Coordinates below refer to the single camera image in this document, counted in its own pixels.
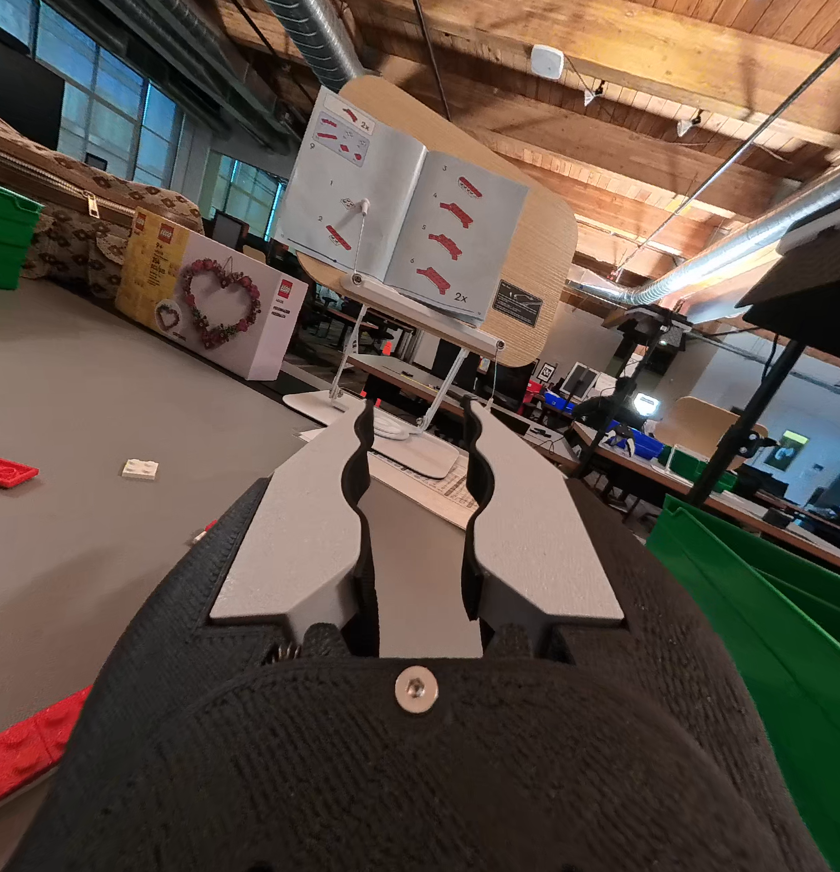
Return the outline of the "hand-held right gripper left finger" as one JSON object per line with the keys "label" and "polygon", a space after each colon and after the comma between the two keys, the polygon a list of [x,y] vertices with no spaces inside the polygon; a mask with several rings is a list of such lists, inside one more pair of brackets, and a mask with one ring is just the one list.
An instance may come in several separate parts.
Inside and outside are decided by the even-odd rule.
{"label": "hand-held right gripper left finger", "polygon": [[279,466],[211,606],[213,624],[332,624],[360,614],[370,558],[359,501],[370,484],[373,406],[361,401]]}

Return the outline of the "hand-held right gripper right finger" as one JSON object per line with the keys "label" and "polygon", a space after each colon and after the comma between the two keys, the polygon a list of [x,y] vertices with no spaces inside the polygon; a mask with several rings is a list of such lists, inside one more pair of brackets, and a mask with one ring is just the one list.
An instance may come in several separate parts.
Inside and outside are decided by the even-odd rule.
{"label": "hand-held right gripper right finger", "polygon": [[486,624],[621,624],[624,612],[565,475],[475,398],[462,403],[462,603]]}

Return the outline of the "red lego heart frame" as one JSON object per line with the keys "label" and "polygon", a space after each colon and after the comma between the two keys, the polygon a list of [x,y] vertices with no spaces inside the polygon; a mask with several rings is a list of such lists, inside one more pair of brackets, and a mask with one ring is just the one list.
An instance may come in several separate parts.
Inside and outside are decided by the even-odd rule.
{"label": "red lego heart frame", "polygon": [[58,766],[91,689],[87,686],[0,733],[0,805]]}

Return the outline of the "lego set box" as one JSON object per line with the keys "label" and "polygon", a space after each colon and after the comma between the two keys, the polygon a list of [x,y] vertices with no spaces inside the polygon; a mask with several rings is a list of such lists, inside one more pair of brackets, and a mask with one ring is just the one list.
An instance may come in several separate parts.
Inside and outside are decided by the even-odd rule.
{"label": "lego set box", "polygon": [[135,211],[115,306],[248,381],[273,381],[306,282],[149,209]]}

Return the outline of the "lego instruction booklet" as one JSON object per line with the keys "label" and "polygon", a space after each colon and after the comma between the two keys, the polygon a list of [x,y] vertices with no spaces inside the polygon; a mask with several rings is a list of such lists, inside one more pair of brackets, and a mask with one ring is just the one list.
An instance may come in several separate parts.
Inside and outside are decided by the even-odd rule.
{"label": "lego instruction booklet", "polygon": [[323,86],[275,238],[479,325],[527,194],[523,184],[428,150]]}

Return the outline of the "printed paper sheet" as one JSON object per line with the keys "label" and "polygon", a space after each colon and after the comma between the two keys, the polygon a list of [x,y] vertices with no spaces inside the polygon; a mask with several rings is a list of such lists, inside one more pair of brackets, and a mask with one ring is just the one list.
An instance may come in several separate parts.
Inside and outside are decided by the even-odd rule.
{"label": "printed paper sheet", "polygon": [[467,452],[424,433],[397,441],[376,435],[368,452],[374,481],[465,530],[478,505],[467,488]]}

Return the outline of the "long wooden desk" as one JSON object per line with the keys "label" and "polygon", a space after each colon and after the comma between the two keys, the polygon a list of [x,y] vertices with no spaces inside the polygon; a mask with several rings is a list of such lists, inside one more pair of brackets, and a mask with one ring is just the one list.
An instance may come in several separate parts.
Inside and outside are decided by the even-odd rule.
{"label": "long wooden desk", "polygon": [[[681,500],[686,499],[693,486],[691,481],[671,474],[656,460],[648,461],[641,457],[632,457],[625,449],[604,443],[600,444],[593,453],[591,462],[595,465],[612,466],[618,471],[627,471],[632,478],[641,481],[639,489],[646,489],[649,486],[654,490],[662,490],[666,494],[677,495]],[[774,541],[785,550],[840,573],[839,548],[813,533],[797,528],[792,521],[783,528],[767,522],[765,515],[769,508],[763,504],[728,493],[712,493],[703,507],[709,513],[723,516],[727,521],[754,535]]]}

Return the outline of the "small green storage bin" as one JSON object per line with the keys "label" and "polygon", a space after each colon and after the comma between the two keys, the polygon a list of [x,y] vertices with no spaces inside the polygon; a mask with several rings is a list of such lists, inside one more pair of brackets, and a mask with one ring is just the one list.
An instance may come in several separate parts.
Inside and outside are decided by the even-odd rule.
{"label": "small green storage bin", "polygon": [[[659,461],[664,465],[668,473],[676,475],[692,484],[698,482],[709,463],[708,460],[685,450],[681,446],[668,445],[663,448]],[[712,492],[715,494],[731,492],[736,484],[736,474],[731,471],[725,471],[713,485]]]}

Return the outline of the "green plastic bin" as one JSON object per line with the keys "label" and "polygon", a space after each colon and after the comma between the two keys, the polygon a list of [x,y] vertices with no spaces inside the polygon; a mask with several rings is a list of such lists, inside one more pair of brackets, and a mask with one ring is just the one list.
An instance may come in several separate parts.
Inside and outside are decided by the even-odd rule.
{"label": "green plastic bin", "polygon": [[671,495],[646,546],[724,642],[798,811],[840,870],[840,575]]}
{"label": "green plastic bin", "polygon": [[0,289],[18,287],[42,204],[0,187]]}

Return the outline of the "black stand with platform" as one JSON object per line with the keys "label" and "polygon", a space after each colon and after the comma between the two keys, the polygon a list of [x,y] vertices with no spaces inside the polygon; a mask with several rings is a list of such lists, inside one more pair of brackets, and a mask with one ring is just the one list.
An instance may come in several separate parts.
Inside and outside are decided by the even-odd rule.
{"label": "black stand with platform", "polygon": [[723,434],[686,501],[701,507],[808,348],[840,358],[840,213],[785,234],[779,261],[741,299],[749,323],[788,343],[743,412]]}

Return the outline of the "patterned beige handbag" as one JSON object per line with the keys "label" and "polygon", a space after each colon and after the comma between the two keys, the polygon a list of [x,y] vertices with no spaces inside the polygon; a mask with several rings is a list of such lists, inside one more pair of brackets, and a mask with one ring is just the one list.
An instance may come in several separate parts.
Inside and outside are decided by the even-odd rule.
{"label": "patterned beige handbag", "polygon": [[0,118],[0,186],[42,205],[21,276],[112,300],[138,208],[195,232],[195,202],[159,182],[136,182],[52,150]]}

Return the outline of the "silver air duct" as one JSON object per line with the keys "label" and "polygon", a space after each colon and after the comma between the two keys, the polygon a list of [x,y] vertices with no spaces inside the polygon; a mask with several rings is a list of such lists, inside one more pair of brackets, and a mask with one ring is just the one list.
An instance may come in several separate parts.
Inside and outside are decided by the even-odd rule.
{"label": "silver air duct", "polygon": [[328,1],[267,1],[317,80],[333,93],[366,69],[348,30]]}
{"label": "silver air duct", "polygon": [[566,290],[625,308],[656,303],[779,243],[791,231],[796,231],[797,238],[802,239],[809,224],[820,222],[825,227],[832,226],[830,214],[838,211],[840,165],[659,279],[628,289],[604,280],[586,268],[572,267]]}

